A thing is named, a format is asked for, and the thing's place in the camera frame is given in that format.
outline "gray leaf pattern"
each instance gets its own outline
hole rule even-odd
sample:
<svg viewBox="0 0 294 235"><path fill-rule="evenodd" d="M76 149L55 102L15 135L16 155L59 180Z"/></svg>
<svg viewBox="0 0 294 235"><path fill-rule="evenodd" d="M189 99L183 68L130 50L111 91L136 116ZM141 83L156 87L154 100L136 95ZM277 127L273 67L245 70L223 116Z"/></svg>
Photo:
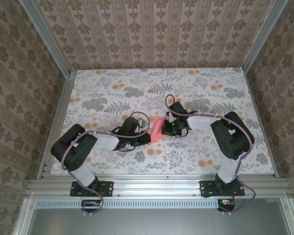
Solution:
<svg viewBox="0 0 294 235"><path fill-rule="evenodd" d="M75 123L88 130L111 131L135 111L146 113L152 127L155 117L164 117L168 111L164 104L167 94L175 95L175 101L189 112L224 115L235 111L255 137L252 153L240 172L273 173L241 69L79 70L62 134ZM146 120L140 114L134 117ZM5 135L0 128L0 136ZM202 130L190 131L185 138L166 137L130 152L93 149L89 157L87 164L96 174L215 174L222 161L213 133ZM65 173L58 161L52 173Z"/></svg>

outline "floral tablecloth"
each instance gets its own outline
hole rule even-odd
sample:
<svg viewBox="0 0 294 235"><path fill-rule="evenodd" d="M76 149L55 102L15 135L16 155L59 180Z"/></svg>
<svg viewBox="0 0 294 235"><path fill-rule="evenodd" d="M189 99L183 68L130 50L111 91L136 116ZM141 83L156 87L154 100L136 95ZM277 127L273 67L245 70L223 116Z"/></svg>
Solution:
<svg viewBox="0 0 294 235"><path fill-rule="evenodd" d="M274 173L241 68L79 70L62 134L75 123L109 131L134 111L148 114L153 124L155 116L167 111L167 94L175 95L188 111L219 115L235 111L255 137L240 173ZM131 152L92 150L86 162L96 174L215 174L221 156L212 131L198 130ZM57 160L52 173L64 173Z"/></svg>

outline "vented metal strip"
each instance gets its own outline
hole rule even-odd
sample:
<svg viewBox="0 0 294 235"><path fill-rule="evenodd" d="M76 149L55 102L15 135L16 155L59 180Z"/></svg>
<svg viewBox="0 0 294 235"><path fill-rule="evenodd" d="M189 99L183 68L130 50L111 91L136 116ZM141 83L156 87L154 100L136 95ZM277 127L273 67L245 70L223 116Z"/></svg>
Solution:
<svg viewBox="0 0 294 235"><path fill-rule="evenodd" d="M80 209L81 199L38 199L35 209ZM217 199L105 199L104 209L208 209Z"/></svg>

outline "pink object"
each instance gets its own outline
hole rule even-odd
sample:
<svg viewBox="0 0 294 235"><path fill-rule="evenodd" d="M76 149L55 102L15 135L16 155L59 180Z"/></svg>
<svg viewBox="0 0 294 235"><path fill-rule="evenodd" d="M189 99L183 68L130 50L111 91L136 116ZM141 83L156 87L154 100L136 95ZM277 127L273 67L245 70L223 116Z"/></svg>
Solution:
<svg viewBox="0 0 294 235"><path fill-rule="evenodd" d="M150 134L151 137L151 142L148 144L148 146L166 137L166 135L161 134L161 128L165 122L165 119L165 117L155 116L152 129L151 131L148 131L148 134Z"/></svg>

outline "wall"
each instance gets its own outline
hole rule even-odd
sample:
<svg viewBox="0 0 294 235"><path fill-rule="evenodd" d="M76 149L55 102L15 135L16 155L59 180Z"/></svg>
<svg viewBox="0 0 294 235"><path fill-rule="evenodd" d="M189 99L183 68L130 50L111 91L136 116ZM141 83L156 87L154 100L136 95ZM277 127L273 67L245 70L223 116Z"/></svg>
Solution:
<svg viewBox="0 0 294 235"><path fill-rule="evenodd" d="M35 0L72 70L240 67L273 0Z"/></svg>
<svg viewBox="0 0 294 235"><path fill-rule="evenodd" d="M294 0L288 1L247 76L279 173L294 189Z"/></svg>
<svg viewBox="0 0 294 235"><path fill-rule="evenodd" d="M0 235L36 177L63 79L20 3L0 0Z"/></svg>

